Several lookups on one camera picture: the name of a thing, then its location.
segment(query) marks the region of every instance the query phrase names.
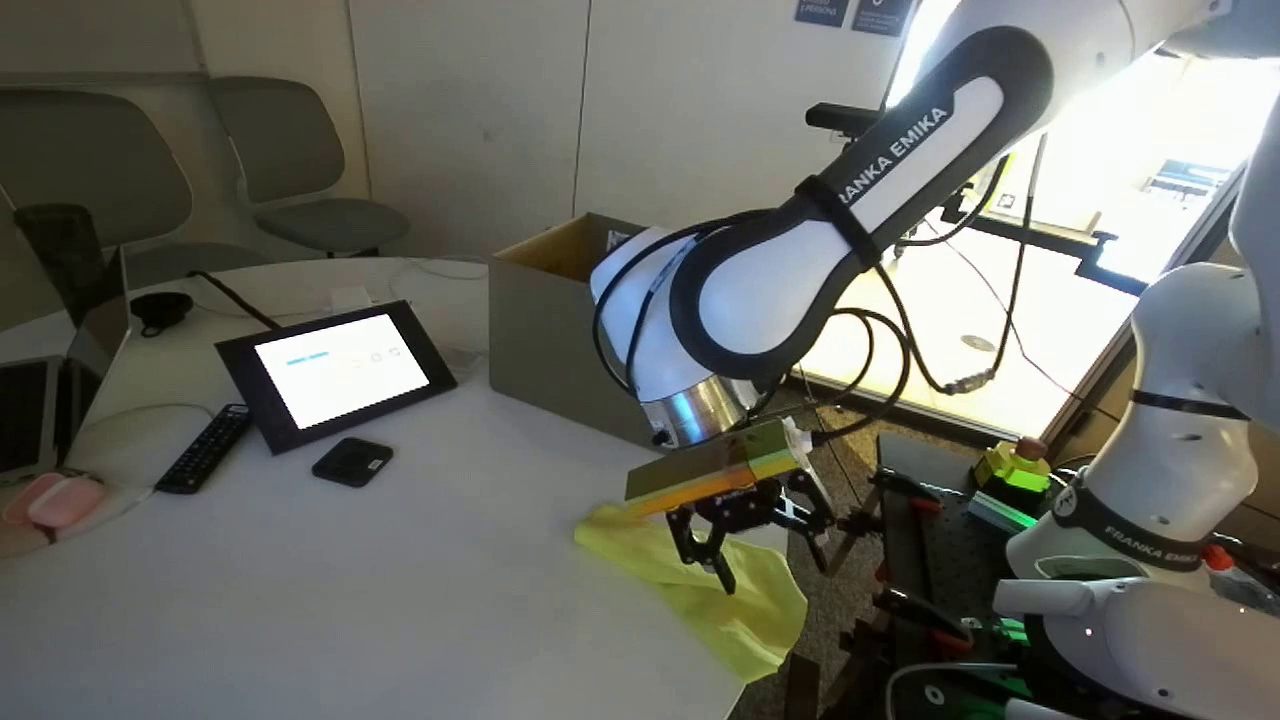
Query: wall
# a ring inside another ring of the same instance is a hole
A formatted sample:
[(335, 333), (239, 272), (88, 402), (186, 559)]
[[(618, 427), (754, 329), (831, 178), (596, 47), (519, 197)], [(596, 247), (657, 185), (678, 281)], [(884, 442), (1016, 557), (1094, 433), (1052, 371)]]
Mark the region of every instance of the wall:
[(196, 74), (183, 0), (2, 0), (2, 74)]
[(365, 124), (348, 0), (186, 0), (207, 75), (289, 75), (312, 84), (343, 141), (335, 194), (365, 197)]
[(596, 0), (577, 209), (688, 226), (774, 204), (839, 141), (821, 101), (878, 107), (895, 40), (780, 0)]
[(895, 40), (780, 0), (350, 0), (373, 197), (425, 251), (493, 256), (572, 212), (700, 219), (831, 162), (817, 101), (877, 107)]
[(585, 29), (588, 0), (350, 0), (373, 197), (421, 251), (568, 219)]

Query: yellow cloth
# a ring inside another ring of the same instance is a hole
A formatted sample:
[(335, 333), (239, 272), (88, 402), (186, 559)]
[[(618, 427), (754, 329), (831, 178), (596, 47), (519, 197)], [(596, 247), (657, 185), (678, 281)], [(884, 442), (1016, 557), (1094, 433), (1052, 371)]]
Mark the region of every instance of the yellow cloth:
[(577, 543), (657, 590), (705, 648), (741, 679), (771, 678), (801, 641), (809, 601), (774, 550), (723, 541), (735, 592), (716, 574), (678, 564), (669, 526), (616, 506), (581, 522)]

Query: remote control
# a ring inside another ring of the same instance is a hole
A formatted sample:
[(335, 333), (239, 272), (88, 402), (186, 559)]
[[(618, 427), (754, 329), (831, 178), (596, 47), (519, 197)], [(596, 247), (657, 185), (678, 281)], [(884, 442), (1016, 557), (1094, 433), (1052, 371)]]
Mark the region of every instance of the remote control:
[(156, 491), (196, 498), (229, 447), (248, 433), (251, 416), (243, 405), (220, 409), (205, 433), (166, 465)]

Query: tablet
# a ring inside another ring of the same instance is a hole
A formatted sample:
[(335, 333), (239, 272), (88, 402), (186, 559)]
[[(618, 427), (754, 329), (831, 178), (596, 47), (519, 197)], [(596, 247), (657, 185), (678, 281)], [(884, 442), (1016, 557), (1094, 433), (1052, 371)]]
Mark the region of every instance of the tablet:
[(457, 388), (409, 306), (214, 345), (271, 453)]

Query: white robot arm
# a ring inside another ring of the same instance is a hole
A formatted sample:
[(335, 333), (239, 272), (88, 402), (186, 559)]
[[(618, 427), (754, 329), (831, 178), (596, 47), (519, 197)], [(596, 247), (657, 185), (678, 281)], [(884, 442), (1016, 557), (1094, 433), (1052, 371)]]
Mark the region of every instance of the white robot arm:
[(1217, 0), (963, 0), (918, 84), (823, 173), (769, 212), (688, 232), (643, 232), (596, 272), (618, 383), (663, 443), (731, 427), (745, 380), (782, 378), (821, 338), (850, 277), (1081, 88)]
[[(1191, 34), (1203, 22), (1251, 34), (1243, 45)], [(593, 272), (596, 312), (661, 443), (731, 433), (752, 383), (812, 350), (850, 277), (1081, 88), (1169, 37), (1188, 53), (1280, 58), (1277, 4), (1263, 0), (960, 0), (909, 101), (788, 204), (616, 247)], [(1123, 423), (1071, 510), (1008, 543), (1023, 582), (1052, 582), (1056, 564), (1131, 567), (1131, 582), (1086, 584), (1086, 601), (1081, 584), (1056, 584), (1081, 601), (1071, 610), (1056, 592), (1013, 592), (1013, 614), (1043, 618), (1052, 648), (1086, 679), (1165, 711), (1255, 708), (1223, 705), (1223, 689), (1268, 693), (1238, 648), (1280, 652), (1280, 625), (1210, 595), (1196, 557), (1255, 485), (1243, 416), (1280, 423), (1277, 155), (1280, 115), (1236, 209), (1251, 272), (1199, 263), (1152, 285), (1135, 312), (1144, 368)], [(1243, 673), (1232, 683), (1203, 679), (1232, 667)]]

